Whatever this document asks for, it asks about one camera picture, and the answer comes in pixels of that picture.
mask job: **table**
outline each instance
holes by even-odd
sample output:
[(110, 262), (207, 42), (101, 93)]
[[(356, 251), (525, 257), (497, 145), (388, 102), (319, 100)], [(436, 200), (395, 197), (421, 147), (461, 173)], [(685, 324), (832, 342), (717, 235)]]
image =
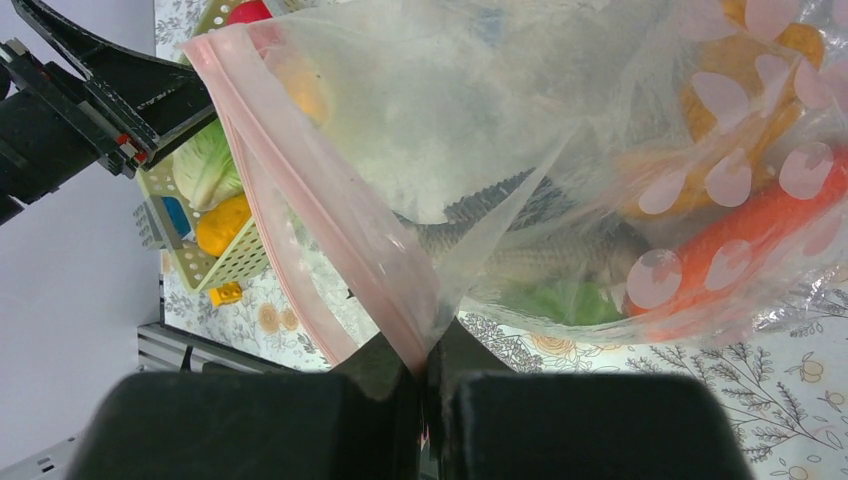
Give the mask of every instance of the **table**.
[[(156, 0), (159, 56), (176, 58), (175, 46), (191, 34), (204, 5), (204, 0)], [(329, 368), (270, 269), (241, 283), (241, 302), (218, 309), (206, 295), (186, 292), (167, 254), (162, 272), (166, 324), (292, 368)], [(843, 368), (848, 364), (848, 293), (831, 290), (805, 315), (804, 322), (722, 349), (600, 347), (534, 335), (474, 314), (463, 313), (460, 320), (521, 372), (694, 376), (724, 406), (758, 478), (848, 479), (848, 372)], [(361, 340), (376, 332), (359, 333)]]

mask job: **red vegetable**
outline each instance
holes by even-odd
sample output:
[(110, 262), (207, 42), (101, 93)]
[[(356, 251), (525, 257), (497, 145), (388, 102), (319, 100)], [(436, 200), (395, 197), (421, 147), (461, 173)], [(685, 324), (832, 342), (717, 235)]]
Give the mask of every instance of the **red vegetable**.
[(651, 309), (635, 305), (628, 298), (627, 312), (631, 316), (651, 312), (659, 316), (654, 318), (662, 318), (726, 297), (736, 283), (712, 291), (705, 288), (716, 253), (728, 242), (742, 241), (750, 248), (752, 261), (749, 265), (762, 265), (781, 240), (804, 228), (845, 197), (848, 192), (848, 149), (835, 151), (833, 160), (833, 167), (821, 190), (813, 198), (801, 200), (793, 197), (775, 182), (707, 227), (676, 252), (682, 279), (674, 296)]
[(271, 18), (271, 12), (262, 0), (251, 0), (235, 7), (227, 17), (227, 25), (251, 23)]

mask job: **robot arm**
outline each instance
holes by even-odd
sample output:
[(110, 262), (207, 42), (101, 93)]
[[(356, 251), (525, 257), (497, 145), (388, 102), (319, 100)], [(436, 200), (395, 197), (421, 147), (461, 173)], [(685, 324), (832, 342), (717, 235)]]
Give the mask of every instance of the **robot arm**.
[(130, 178), (149, 170), (215, 118), (190, 68), (115, 45), (41, 0), (12, 3), (80, 77), (0, 43), (0, 225), (94, 162)]

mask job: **green vegetable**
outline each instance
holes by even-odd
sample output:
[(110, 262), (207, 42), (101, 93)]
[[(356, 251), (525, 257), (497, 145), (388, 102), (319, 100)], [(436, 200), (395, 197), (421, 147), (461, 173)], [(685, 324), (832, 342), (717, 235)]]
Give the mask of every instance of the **green vegetable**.
[(624, 318), (597, 285), (576, 280), (517, 287), (504, 292), (498, 303), (563, 325), (601, 325)]
[(174, 183), (195, 210), (212, 210), (244, 191), (217, 119), (177, 148), (173, 160)]

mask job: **ziplock bag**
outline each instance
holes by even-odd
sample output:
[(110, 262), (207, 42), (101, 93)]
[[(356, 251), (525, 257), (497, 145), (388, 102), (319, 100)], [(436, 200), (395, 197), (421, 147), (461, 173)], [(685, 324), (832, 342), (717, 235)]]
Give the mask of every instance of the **ziplock bag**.
[(846, 3), (357, 0), (185, 51), (322, 350), (346, 285), (416, 370), (458, 308), (721, 343), (803, 307), (846, 257)]

